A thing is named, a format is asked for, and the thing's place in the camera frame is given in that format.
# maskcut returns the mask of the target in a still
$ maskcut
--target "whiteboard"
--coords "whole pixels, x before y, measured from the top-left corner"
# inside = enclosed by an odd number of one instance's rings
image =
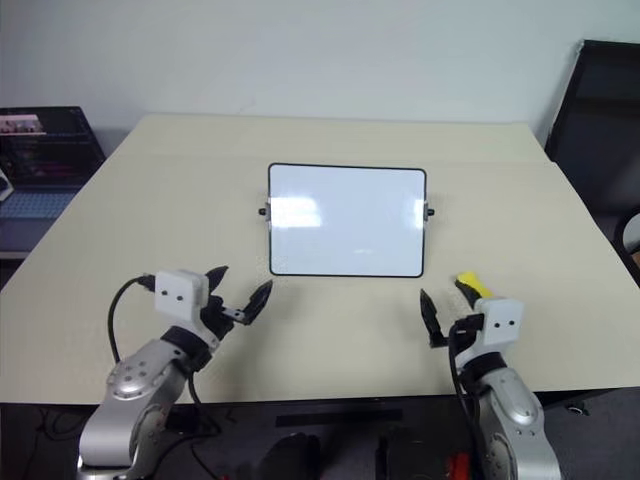
[[[421,169],[270,165],[271,272],[421,276],[426,190]]]

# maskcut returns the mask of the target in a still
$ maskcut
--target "beige tabletop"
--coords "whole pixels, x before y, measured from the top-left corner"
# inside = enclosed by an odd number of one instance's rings
[[[152,115],[0,293],[0,402],[99,402],[109,303],[143,272],[229,265],[218,292],[244,305],[272,278],[257,210],[273,161],[424,168],[436,209],[425,274],[275,277],[256,323],[198,374],[204,401],[451,393],[418,293],[432,294],[446,329],[462,303],[451,277],[469,269],[525,302],[506,357],[531,389],[640,385],[640,292],[526,126]],[[125,294],[122,354],[165,328],[150,293]]]

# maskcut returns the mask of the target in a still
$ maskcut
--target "photo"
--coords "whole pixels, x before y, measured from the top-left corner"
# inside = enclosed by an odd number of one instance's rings
[[[37,115],[0,115],[0,136],[46,135]]]

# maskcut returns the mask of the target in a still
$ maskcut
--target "laptop screen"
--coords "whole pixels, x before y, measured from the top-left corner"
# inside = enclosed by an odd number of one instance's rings
[[[14,187],[79,187],[104,159],[79,107],[0,108],[0,167]]]

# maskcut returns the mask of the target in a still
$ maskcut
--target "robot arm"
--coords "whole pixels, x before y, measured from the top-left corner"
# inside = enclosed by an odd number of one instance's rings
[[[78,479],[128,480],[154,471],[161,453],[158,434],[187,378],[211,360],[234,322],[253,322],[271,293],[269,281],[243,310],[224,307],[211,291],[226,268],[207,275],[177,270],[155,276],[155,307],[170,328],[109,374],[104,399],[80,438]]]
[[[560,480],[558,460],[544,433],[544,411],[502,354],[517,341],[524,306],[494,297],[473,274],[458,277],[473,313],[458,320],[445,338],[436,309],[421,292],[422,316],[431,346],[448,345],[452,376],[486,478]],[[460,386],[472,397],[471,414]]]

